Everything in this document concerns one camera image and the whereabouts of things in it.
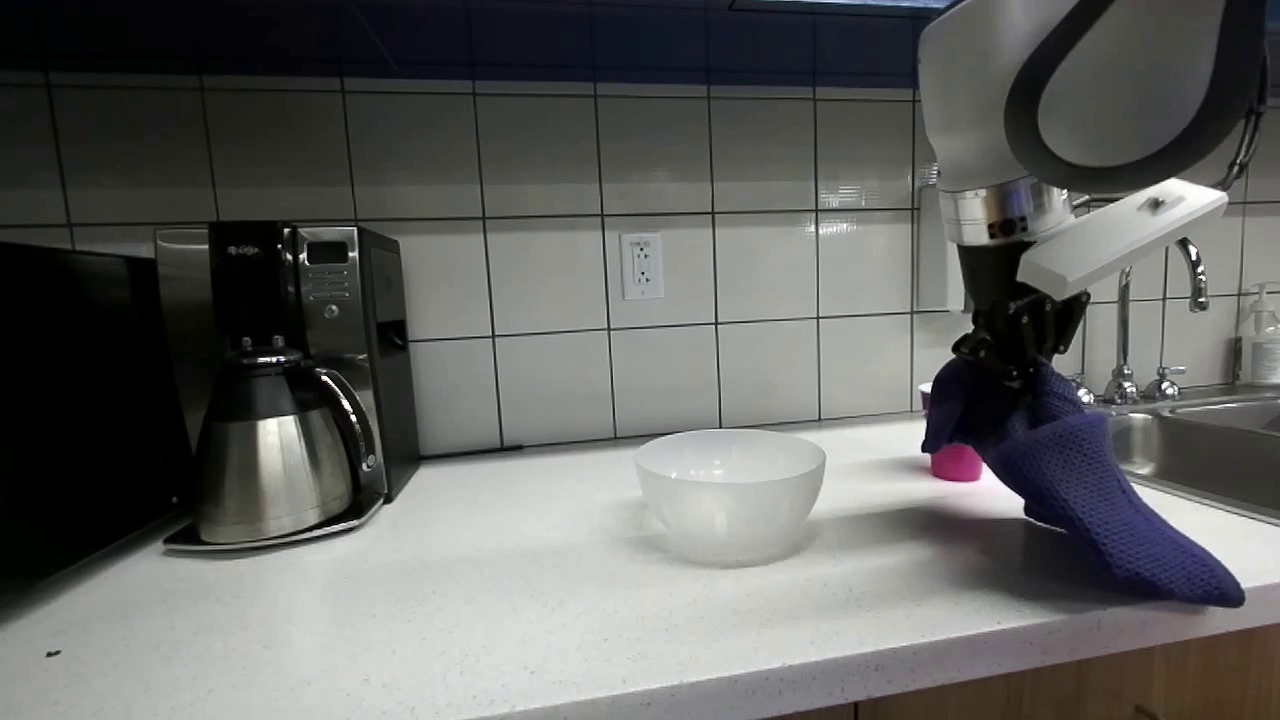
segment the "sink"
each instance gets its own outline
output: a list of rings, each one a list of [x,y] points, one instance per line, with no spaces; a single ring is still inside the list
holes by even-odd
[[[1137,486],[1280,522],[1280,397],[1162,401],[1108,414]]]

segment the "microwave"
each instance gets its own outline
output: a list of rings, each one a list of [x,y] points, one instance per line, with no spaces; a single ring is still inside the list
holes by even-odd
[[[0,600],[189,512],[157,259],[0,244]]]

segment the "white bowl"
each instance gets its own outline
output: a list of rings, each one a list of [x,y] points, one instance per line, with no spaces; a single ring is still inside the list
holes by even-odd
[[[764,564],[799,547],[827,452],[760,427],[698,427],[634,452],[639,487],[677,557]]]

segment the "coffee maker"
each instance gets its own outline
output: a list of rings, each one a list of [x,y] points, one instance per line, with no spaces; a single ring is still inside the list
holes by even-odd
[[[239,219],[157,232],[157,263],[198,463],[169,547],[316,540],[394,500],[421,459],[394,242]]]

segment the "wooden cabinet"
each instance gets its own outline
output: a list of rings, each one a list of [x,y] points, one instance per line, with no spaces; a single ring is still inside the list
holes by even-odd
[[[1280,630],[862,699],[799,720],[1280,720]]]

